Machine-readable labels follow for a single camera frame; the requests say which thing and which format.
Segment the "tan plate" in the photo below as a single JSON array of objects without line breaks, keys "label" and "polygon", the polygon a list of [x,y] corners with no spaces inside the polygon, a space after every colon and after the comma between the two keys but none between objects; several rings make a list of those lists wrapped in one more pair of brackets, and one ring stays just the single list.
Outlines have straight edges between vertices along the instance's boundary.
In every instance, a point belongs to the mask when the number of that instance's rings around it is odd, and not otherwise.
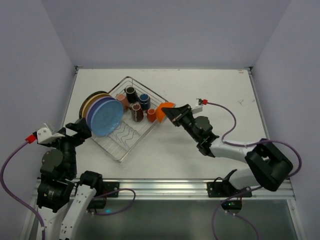
[{"label": "tan plate", "polygon": [[96,101],[99,100],[100,98],[103,97],[110,97],[111,95],[106,93],[106,92],[95,92],[94,94],[90,95],[81,105],[81,108],[79,110],[79,117],[80,118],[86,118],[87,113],[89,111],[90,106]]}]

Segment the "purple plate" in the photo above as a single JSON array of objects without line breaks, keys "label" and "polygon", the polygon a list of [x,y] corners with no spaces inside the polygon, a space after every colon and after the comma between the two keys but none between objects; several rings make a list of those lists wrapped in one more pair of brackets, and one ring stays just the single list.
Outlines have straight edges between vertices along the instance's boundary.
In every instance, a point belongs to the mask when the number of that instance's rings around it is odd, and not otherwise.
[{"label": "purple plate", "polygon": [[103,103],[110,101],[110,100],[115,100],[113,97],[111,96],[106,96],[106,97],[102,97],[98,100],[96,100],[89,108],[87,115],[86,115],[86,121],[89,123],[91,121],[91,118],[94,114],[94,112],[96,111],[96,109]]}]

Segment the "blue plate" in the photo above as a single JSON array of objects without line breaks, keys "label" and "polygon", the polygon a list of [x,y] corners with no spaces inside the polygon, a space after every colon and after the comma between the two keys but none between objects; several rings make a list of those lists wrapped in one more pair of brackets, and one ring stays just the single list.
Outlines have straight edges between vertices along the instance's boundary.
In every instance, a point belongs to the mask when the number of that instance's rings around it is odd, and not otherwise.
[{"label": "blue plate", "polygon": [[120,125],[123,115],[124,108],[118,100],[106,101],[93,113],[90,129],[96,136],[107,136]]}]

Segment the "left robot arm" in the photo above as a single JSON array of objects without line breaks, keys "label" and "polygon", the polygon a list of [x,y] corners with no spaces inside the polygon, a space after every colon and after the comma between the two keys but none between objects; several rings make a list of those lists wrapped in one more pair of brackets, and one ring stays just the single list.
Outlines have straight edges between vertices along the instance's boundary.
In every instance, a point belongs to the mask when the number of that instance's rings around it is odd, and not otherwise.
[{"label": "left robot arm", "polygon": [[68,123],[57,132],[44,124],[33,133],[37,144],[48,147],[41,160],[40,184],[37,188],[39,240],[71,240],[75,236],[89,203],[103,192],[100,173],[85,171],[77,176],[76,148],[92,132],[85,118]]}]

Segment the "pink textured cup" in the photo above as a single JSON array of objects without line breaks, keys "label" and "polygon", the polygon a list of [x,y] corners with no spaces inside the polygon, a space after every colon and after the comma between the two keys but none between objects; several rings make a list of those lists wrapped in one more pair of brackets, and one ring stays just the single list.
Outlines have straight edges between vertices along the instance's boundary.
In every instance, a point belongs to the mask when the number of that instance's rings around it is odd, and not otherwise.
[{"label": "pink textured cup", "polygon": [[130,108],[130,103],[124,94],[118,93],[115,98],[122,104],[124,112]]}]

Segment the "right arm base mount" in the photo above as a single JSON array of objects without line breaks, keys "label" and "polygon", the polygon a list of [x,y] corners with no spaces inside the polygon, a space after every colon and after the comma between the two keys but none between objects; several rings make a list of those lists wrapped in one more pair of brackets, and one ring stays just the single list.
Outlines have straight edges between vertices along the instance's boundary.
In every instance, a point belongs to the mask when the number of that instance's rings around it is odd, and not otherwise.
[{"label": "right arm base mount", "polygon": [[[224,182],[221,177],[216,178],[213,181],[206,183],[207,195],[209,198],[229,198],[233,195],[244,192],[244,189],[236,189],[230,183]],[[243,193],[242,195],[228,200],[221,204],[223,210],[228,213],[238,214],[243,207],[243,198],[251,198],[253,195],[251,192]]]}]

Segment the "orange bowl white inside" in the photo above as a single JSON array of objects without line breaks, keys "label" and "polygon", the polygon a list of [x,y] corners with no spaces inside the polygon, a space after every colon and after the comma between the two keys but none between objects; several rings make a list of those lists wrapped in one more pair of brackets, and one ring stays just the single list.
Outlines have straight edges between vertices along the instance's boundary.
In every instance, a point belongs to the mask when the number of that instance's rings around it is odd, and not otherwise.
[{"label": "orange bowl white inside", "polygon": [[165,120],[165,113],[163,112],[163,108],[173,108],[175,107],[175,103],[173,102],[162,102],[159,104],[159,106],[155,110],[156,119],[161,124]]}]

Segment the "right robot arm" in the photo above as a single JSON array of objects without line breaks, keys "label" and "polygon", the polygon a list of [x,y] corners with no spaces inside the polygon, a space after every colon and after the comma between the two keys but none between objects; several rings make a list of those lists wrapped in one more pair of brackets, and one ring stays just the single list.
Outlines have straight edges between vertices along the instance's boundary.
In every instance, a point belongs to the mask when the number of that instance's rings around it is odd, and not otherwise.
[{"label": "right robot arm", "polygon": [[208,182],[210,197],[231,197],[254,186],[275,192],[294,168],[292,162],[266,138],[258,143],[226,143],[213,133],[208,117],[194,117],[188,104],[163,107],[161,111],[176,127],[183,127],[195,140],[202,155],[248,165],[246,169],[233,169],[225,177]]}]

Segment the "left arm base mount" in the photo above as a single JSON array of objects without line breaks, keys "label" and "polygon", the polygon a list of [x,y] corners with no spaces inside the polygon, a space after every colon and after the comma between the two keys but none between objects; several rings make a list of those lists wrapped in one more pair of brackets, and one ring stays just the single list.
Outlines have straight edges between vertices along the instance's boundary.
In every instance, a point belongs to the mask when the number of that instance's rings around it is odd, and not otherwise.
[{"label": "left arm base mount", "polygon": [[[102,183],[102,188],[97,192],[96,197],[103,194],[114,192],[119,188],[120,188],[120,183],[118,181],[104,181]],[[89,203],[87,209],[89,211],[94,211],[96,213],[97,210],[102,210],[105,208],[107,201],[109,199],[117,198],[118,196],[119,196],[119,193],[116,192],[116,193],[112,193],[107,196],[104,196],[102,198],[95,198]]]}]

